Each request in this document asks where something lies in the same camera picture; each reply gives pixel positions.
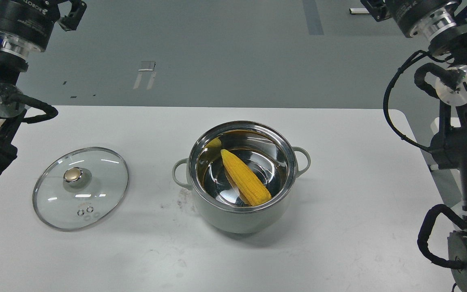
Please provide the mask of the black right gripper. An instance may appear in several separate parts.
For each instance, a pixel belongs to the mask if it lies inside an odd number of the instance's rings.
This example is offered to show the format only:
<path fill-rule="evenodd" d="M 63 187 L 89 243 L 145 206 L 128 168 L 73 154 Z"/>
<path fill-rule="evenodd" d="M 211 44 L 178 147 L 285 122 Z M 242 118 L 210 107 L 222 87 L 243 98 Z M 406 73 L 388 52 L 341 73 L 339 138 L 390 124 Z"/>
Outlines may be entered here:
<path fill-rule="evenodd" d="M 426 16 L 447 6 L 454 11 L 461 4 L 460 0 L 360 0 L 360 2 L 376 22 L 392 17 L 407 38 L 413 37 L 415 25 Z"/>

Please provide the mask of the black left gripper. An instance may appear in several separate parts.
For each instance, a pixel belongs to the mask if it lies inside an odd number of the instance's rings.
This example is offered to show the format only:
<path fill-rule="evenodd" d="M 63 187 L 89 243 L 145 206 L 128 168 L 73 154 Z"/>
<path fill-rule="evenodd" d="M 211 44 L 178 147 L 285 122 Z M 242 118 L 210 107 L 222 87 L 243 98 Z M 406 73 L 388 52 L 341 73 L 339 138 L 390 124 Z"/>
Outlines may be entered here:
<path fill-rule="evenodd" d="M 49 43 L 54 23 L 64 31 L 76 31 L 87 3 L 69 0 L 70 12 L 60 18 L 58 5 L 53 0 L 0 0 L 0 33 L 6 33 L 32 44 L 44 52 Z"/>

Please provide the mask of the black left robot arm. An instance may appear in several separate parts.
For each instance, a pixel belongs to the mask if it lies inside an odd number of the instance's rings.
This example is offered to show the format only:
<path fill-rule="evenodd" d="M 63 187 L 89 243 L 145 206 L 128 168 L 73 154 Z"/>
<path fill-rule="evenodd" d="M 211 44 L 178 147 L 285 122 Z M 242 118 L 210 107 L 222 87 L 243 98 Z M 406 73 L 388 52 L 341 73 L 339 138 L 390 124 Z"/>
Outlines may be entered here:
<path fill-rule="evenodd" d="M 25 95 L 18 87 L 28 70 L 30 52 L 44 52 L 55 24 L 75 31 L 87 9 L 82 0 L 72 0 L 71 9 L 60 15 L 60 0 L 0 0 L 0 175 L 17 158 L 12 145 L 22 123 L 34 124 L 55 118 L 52 105 Z"/>

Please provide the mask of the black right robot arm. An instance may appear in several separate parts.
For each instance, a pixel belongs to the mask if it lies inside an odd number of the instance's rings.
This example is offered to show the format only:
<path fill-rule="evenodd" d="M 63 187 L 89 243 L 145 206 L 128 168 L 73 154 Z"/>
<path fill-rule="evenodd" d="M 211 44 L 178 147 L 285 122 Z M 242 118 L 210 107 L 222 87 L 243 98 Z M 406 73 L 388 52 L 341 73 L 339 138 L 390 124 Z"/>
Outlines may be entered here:
<path fill-rule="evenodd" d="M 376 21 L 393 18 L 405 37 L 424 35 L 428 51 L 414 52 L 393 76 L 383 98 L 383 112 L 391 129 L 404 141 L 429 153 L 439 169 L 457 169 L 462 185 L 463 215 L 445 204 L 432 207 L 418 233 L 417 245 L 432 264 L 452 270 L 455 286 L 467 292 L 467 5 L 460 0 L 364 0 Z M 391 121 L 388 105 L 395 83 L 424 57 L 414 74 L 417 88 L 439 100 L 439 130 L 430 146 L 401 133 Z"/>

